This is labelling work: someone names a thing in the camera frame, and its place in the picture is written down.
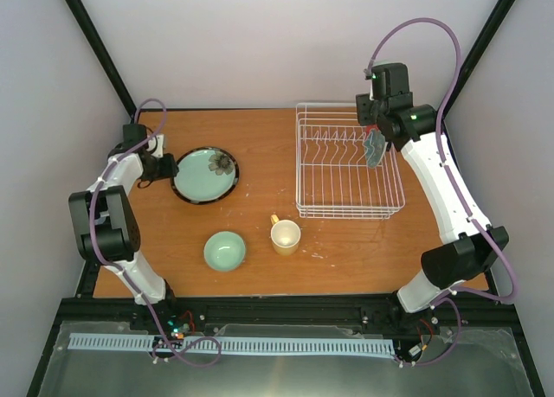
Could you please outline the red teal flower plate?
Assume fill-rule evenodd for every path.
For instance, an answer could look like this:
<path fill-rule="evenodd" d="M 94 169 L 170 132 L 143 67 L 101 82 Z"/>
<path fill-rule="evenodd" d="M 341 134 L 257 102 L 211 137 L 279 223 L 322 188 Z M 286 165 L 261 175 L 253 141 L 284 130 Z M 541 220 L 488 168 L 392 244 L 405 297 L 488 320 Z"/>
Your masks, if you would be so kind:
<path fill-rule="evenodd" d="M 385 136 L 376 125 L 367 125 L 364 137 L 364 157 L 368 168 L 376 168 L 386 152 Z"/>

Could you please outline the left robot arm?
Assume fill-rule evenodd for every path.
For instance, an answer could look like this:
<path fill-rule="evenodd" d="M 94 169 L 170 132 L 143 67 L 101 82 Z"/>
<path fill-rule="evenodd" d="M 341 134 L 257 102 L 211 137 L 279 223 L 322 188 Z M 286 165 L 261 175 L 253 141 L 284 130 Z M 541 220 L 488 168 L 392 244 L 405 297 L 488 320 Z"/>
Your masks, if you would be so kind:
<path fill-rule="evenodd" d="M 136 183 L 177 175 L 164 137 L 145 125 L 123 126 L 123 141 L 88 189 L 71 194 L 68 206 L 81 257 L 104 266 L 130 290 L 138 305 L 151 305 L 149 318 L 161 330 L 178 324 L 180 309 L 168 282 L 157 275 L 140 250 L 139 225 L 129 194 Z"/>

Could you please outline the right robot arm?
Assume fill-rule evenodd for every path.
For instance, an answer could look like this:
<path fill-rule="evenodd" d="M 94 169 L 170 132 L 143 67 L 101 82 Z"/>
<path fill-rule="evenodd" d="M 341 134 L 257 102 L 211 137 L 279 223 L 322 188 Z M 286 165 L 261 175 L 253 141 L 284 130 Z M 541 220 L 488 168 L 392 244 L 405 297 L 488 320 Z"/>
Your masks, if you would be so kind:
<path fill-rule="evenodd" d="M 421 256 L 422 269 L 400 288 L 403 311 L 417 313 L 487 272 L 509 241 L 474 202 L 448 151 L 437 112 L 417 106 L 402 63 L 381 64 L 365 72 L 371 91 L 356 97 L 358 123 L 379 131 L 414 171 L 436 219 L 441 246 Z"/>

